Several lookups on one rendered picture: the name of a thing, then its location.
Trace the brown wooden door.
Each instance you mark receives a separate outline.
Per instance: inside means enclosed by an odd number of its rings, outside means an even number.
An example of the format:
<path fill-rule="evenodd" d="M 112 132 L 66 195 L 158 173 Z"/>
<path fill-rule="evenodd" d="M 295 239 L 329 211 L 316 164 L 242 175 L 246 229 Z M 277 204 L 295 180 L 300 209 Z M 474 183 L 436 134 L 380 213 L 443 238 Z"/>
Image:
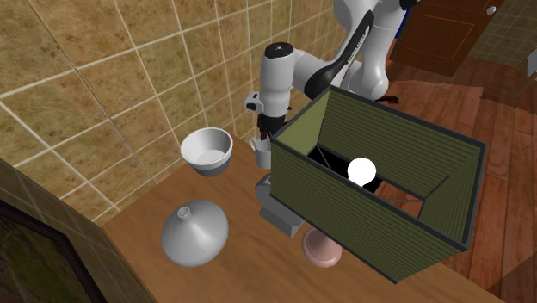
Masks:
<path fill-rule="evenodd" d="M 505 0 L 421 0 L 411 8 L 390 60 L 451 77 Z"/>

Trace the white round lamp bulb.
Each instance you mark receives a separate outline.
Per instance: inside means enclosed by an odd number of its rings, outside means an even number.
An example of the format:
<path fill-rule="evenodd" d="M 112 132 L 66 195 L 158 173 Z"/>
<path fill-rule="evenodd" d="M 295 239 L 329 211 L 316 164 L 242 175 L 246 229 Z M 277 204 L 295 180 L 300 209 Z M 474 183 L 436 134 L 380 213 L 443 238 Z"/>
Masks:
<path fill-rule="evenodd" d="M 376 166 L 368 158 L 355 158 L 347 168 L 348 179 L 363 187 L 370 183 L 376 176 Z"/>

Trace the pink bowl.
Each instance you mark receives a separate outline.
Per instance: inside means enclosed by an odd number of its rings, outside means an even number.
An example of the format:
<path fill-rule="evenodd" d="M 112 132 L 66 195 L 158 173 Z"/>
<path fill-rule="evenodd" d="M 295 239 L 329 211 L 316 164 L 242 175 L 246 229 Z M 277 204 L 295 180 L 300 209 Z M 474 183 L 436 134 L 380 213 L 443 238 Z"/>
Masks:
<path fill-rule="evenodd" d="M 304 233 L 301 246 L 305 257 L 320 268 L 336 265 L 343 252 L 339 244 L 314 227 Z"/>

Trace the grey box-shaped appliance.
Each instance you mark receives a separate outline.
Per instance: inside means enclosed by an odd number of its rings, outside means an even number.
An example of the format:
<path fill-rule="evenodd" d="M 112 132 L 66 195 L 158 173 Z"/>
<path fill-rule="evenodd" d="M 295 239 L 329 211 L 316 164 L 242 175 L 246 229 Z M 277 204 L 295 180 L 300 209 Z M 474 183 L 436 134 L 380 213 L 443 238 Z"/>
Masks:
<path fill-rule="evenodd" d="M 261 203 L 259 215 L 293 238 L 304 220 L 270 195 L 270 174 L 265 175 L 255 186 L 256 198 Z"/>

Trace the white bowl with grey base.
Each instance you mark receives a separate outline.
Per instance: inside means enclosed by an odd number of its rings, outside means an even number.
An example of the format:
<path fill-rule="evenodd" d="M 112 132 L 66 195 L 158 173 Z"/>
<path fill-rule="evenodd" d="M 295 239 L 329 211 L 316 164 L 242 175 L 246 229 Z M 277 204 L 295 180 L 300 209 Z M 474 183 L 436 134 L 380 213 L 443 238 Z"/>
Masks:
<path fill-rule="evenodd" d="M 200 175 L 217 176 L 229 166 L 233 140 L 222 128 L 205 127 L 190 133 L 181 143 L 182 158 Z"/>

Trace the dark-framed wall picture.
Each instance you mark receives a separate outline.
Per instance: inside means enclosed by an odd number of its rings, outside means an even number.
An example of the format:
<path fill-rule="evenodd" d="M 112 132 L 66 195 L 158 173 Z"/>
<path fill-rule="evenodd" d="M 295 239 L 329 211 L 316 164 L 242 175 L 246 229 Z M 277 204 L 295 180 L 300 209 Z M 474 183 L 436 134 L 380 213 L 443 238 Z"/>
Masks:
<path fill-rule="evenodd" d="M 0 303 L 108 303 L 69 239 L 0 201 Z"/>

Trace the grey cone-shaped lid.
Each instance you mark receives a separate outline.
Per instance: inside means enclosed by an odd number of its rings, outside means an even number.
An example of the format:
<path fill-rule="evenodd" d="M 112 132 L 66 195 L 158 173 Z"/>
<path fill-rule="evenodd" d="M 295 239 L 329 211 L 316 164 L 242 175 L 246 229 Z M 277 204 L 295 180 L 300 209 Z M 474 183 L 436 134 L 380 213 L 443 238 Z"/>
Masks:
<path fill-rule="evenodd" d="M 206 200 L 189 201 L 164 222 L 161 244 L 173 263 L 197 267 L 222 251 L 228 234 L 228 220 L 218 205 Z"/>

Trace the green rectangular lamp shade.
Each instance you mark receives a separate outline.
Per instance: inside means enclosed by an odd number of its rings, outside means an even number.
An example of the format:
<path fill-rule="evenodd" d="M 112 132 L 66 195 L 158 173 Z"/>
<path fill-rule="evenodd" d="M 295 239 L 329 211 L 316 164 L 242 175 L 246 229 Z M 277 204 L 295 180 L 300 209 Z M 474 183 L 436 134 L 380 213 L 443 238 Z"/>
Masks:
<path fill-rule="evenodd" d="M 484 142 L 330 87 L 271 145 L 271 195 L 386 279 L 402 281 L 468 248 Z M 380 179 L 422 203 L 419 214 L 311 159 L 316 149 L 370 159 Z"/>

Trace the white mug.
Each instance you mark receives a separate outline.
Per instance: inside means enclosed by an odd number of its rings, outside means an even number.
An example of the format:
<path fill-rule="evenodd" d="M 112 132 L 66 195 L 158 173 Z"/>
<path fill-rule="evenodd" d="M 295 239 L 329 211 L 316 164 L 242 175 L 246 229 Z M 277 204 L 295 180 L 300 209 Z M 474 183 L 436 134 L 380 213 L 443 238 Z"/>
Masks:
<path fill-rule="evenodd" d="M 256 165 L 263 170 L 271 169 L 271 143 L 269 139 L 250 137 L 248 140 L 255 153 Z"/>

